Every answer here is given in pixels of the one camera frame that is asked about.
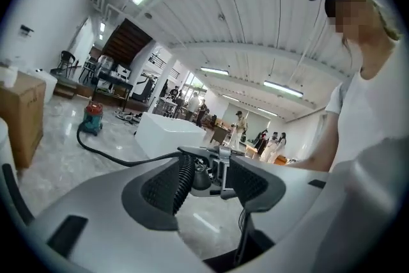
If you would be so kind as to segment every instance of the column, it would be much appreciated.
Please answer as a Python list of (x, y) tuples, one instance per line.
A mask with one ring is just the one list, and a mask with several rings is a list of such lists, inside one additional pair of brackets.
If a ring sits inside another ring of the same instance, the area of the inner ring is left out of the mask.
[(145, 47), (141, 49), (136, 55), (134, 60), (130, 64), (131, 73), (129, 76), (129, 83), (133, 84), (132, 91), (129, 93), (132, 96), (134, 92), (136, 83), (139, 80), (139, 77), (142, 74), (143, 67), (145, 66), (146, 62), (148, 61), (149, 57), (152, 55), (153, 50), (156, 47), (156, 41), (151, 40)]
[(169, 77), (169, 74), (171, 73), (172, 68), (174, 67), (174, 64), (176, 63), (176, 58), (174, 56), (169, 58), (169, 61), (167, 62), (162, 74), (158, 78), (158, 81), (156, 82), (155, 89), (153, 89), (152, 95), (149, 99), (149, 109), (148, 113), (152, 113), (153, 109), (155, 107), (156, 102), (159, 99), (160, 92), (162, 91), (162, 88), (165, 85), (165, 82), (167, 78)]

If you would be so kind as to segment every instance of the large white container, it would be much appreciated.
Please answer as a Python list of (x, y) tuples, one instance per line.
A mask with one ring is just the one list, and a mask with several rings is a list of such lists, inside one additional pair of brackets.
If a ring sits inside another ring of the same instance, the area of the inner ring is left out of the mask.
[(10, 164), (12, 166), (14, 178), (17, 182), (12, 146), (8, 138), (8, 126), (7, 123), (0, 118), (0, 166), (3, 164)]
[(57, 84), (57, 79), (53, 77), (50, 73), (43, 71), (41, 68), (30, 69), (27, 74), (37, 77), (45, 81), (45, 95), (44, 95), (44, 104), (50, 101), (52, 94), (54, 93), (54, 88)]
[(205, 135), (205, 130), (189, 121), (143, 113), (135, 139), (151, 159), (176, 152), (179, 146), (200, 147)]

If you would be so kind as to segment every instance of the black hose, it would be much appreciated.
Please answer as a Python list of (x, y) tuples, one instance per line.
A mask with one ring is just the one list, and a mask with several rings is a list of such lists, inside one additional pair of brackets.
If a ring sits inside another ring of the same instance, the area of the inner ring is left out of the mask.
[(78, 143), (84, 148), (87, 149), (90, 152), (93, 153), (97, 153), (101, 156), (104, 156), (105, 158), (110, 159), (111, 161), (121, 164), (122, 166), (126, 166), (127, 168), (131, 168), (134, 167), (136, 165), (140, 165), (140, 164), (145, 164), (145, 163), (149, 163), (149, 162), (155, 162), (156, 160), (160, 160), (160, 159), (166, 159), (166, 158), (172, 158), (172, 157), (179, 157), (181, 155), (181, 152), (174, 152), (174, 153), (168, 153), (167, 155), (163, 155), (163, 156), (159, 156), (156, 158), (152, 158), (152, 159), (146, 159), (146, 160), (138, 160), (136, 162), (127, 162), (125, 160), (121, 160), (121, 159), (117, 159), (115, 157), (112, 157), (110, 155), (108, 155), (107, 153), (101, 152), (100, 150), (91, 148), (89, 146), (86, 146), (84, 143), (82, 143), (80, 137), (79, 137), (79, 133), (82, 131), (82, 128), (85, 126), (85, 124), (88, 121), (83, 121), (79, 126), (78, 126), (78, 130), (77, 130), (77, 140)]
[(173, 198), (173, 215), (175, 215), (183, 205), (189, 194), (194, 179), (195, 165), (194, 159), (190, 155), (183, 155), (179, 165), (179, 186)]

